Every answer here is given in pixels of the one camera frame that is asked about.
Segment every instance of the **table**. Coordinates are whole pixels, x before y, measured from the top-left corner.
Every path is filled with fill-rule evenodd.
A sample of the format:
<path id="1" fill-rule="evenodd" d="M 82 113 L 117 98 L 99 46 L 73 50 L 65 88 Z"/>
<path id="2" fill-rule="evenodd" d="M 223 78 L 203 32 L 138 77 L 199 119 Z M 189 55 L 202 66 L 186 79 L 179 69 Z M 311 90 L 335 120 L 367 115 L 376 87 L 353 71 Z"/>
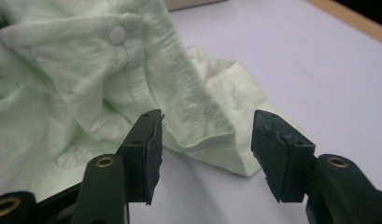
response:
<path id="1" fill-rule="evenodd" d="M 317 145 L 356 162 L 382 190 L 382 44 L 304 0 L 231 0 L 171 13 L 185 46 L 234 59 Z M 304 204 L 277 203 L 264 180 L 165 150 L 151 207 L 132 223 L 305 224 Z"/>

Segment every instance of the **button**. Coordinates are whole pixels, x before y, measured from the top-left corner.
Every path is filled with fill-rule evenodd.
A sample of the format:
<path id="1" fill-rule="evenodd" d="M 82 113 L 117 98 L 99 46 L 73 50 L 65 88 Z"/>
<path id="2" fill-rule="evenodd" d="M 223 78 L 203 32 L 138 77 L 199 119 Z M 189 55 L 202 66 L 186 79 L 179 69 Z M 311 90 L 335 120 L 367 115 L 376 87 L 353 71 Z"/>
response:
<path id="1" fill-rule="evenodd" d="M 113 45 L 120 45 L 126 38 L 126 31 L 121 26 L 116 26 L 109 33 L 109 40 Z"/>

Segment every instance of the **crumpled garment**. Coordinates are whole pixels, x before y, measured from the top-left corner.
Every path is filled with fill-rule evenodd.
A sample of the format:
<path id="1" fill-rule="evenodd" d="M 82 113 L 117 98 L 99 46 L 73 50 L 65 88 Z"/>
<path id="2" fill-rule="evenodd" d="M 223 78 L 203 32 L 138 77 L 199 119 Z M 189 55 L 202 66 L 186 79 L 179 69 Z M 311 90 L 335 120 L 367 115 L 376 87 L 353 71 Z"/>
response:
<path id="1" fill-rule="evenodd" d="M 165 147 L 260 169 L 253 112 L 277 111 L 241 65 L 184 49 L 161 1 L 2 0 L 0 24 L 0 194 L 77 184 L 156 108 Z"/>

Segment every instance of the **cloth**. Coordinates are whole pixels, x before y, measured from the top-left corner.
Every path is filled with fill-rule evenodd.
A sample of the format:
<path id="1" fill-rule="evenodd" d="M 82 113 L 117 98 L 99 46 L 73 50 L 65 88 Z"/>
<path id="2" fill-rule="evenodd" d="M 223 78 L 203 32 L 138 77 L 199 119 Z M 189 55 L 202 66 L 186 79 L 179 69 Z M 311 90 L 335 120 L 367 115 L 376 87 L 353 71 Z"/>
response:
<path id="1" fill-rule="evenodd" d="M 156 108 L 165 147 L 260 168 L 253 112 L 277 111 L 238 63 L 184 49 L 159 0 L 2 0 L 0 24 L 0 194 L 41 200 L 76 184 Z"/>

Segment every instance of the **white tabletop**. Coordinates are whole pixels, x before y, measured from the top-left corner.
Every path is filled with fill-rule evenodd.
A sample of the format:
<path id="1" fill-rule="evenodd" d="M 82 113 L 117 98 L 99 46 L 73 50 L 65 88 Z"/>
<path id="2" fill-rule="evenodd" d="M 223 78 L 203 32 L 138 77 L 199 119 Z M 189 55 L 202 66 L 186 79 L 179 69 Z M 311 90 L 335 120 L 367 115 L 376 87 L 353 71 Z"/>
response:
<path id="1" fill-rule="evenodd" d="M 382 190 L 382 44 L 302 0 L 231 0 L 172 12 L 185 46 L 234 59 L 317 145 L 356 162 Z M 264 180 L 165 150 L 151 207 L 132 223 L 306 224 L 304 204 L 277 203 Z"/>

